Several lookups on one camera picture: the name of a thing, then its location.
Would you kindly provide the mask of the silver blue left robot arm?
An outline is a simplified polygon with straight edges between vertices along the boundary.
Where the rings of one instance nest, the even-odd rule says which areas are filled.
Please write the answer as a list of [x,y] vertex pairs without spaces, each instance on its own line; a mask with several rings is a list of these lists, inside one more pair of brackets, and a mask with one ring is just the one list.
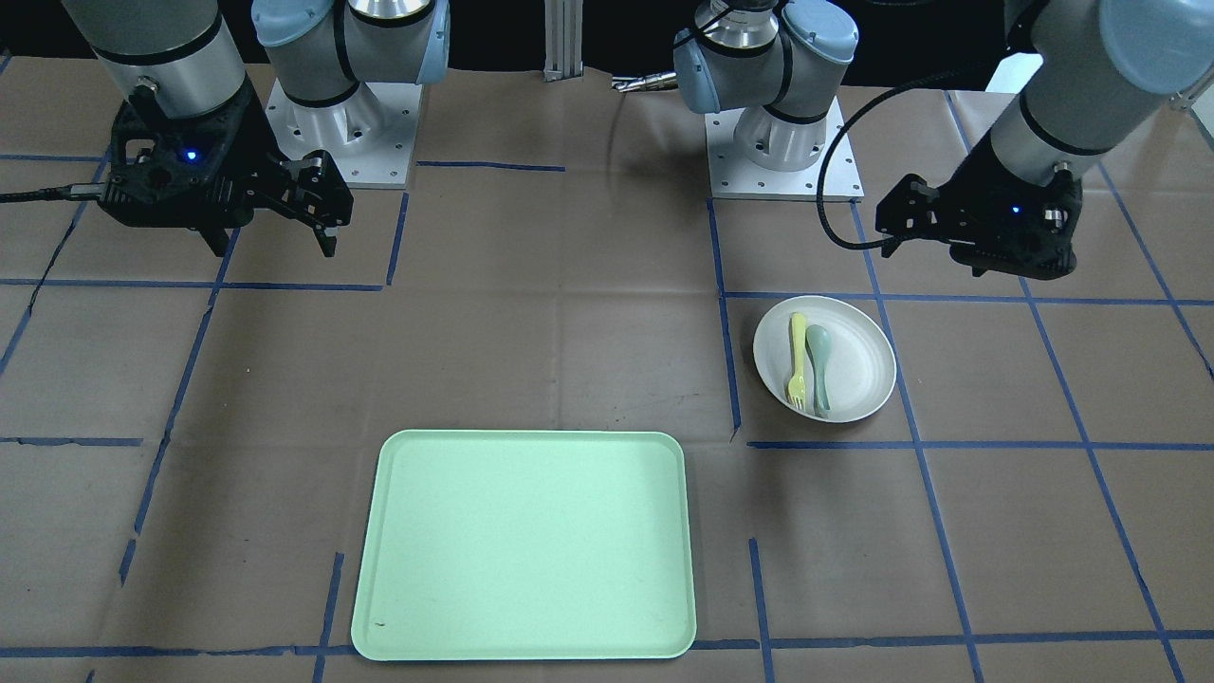
[[[1004,39],[1043,66],[944,184],[906,175],[877,203],[877,249],[949,247],[975,277],[1049,281],[1076,271],[1083,177],[1167,99],[1212,74],[1209,1],[1012,1]],[[673,76],[694,113],[741,110],[743,156],[773,172],[832,161],[826,116],[853,64],[860,27],[832,1],[707,1],[673,40]]]

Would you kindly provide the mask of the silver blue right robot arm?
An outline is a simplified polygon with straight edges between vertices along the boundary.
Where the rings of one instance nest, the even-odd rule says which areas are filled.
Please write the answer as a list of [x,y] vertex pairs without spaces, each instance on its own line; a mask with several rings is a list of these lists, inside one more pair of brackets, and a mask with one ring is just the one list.
[[259,211],[306,224],[322,255],[353,212],[353,161],[397,152],[404,110],[374,86],[441,82],[447,1],[255,1],[285,104],[270,121],[215,1],[68,1],[124,96],[103,183],[56,190],[129,228],[193,230],[212,254]]

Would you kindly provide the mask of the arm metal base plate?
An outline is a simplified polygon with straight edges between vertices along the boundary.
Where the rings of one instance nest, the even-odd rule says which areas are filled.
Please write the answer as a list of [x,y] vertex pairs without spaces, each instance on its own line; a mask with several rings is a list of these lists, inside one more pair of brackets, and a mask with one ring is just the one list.
[[362,82],[350,99],[307,108],[270,91],[270,129],[287,156],[328,150],[351,189],[404,190],[412,176],[425,87],[419,82]]
[[838,99],[822,120],[776,120],[762,107],[704,116],[711,197],[850,203],[866,195]]

